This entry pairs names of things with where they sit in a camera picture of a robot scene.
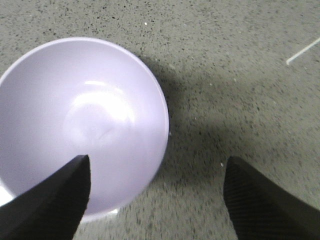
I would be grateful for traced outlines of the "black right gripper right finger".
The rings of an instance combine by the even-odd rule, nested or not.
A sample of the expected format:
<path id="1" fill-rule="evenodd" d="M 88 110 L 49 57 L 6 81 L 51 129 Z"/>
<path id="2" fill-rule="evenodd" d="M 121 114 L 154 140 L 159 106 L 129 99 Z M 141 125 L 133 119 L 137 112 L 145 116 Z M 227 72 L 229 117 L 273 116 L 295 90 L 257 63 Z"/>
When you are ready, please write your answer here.
<path id="1" fill-rule="evenodd" d="M 318 240 L 320 211 L 237 156 L 227 160 L 223 199 L 239 240 Z"/>

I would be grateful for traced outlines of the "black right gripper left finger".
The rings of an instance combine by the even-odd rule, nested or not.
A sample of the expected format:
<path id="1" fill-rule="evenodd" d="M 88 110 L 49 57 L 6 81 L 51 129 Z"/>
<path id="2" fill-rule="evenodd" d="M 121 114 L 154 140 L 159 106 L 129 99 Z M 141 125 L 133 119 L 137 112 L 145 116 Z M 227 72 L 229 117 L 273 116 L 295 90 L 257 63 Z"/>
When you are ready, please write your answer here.
<path id="1" fill-rule="evenodd" d="M 78 155 L 0 208 L 2 240 L 71 240 L 90 199 L 90 159 Z"/>

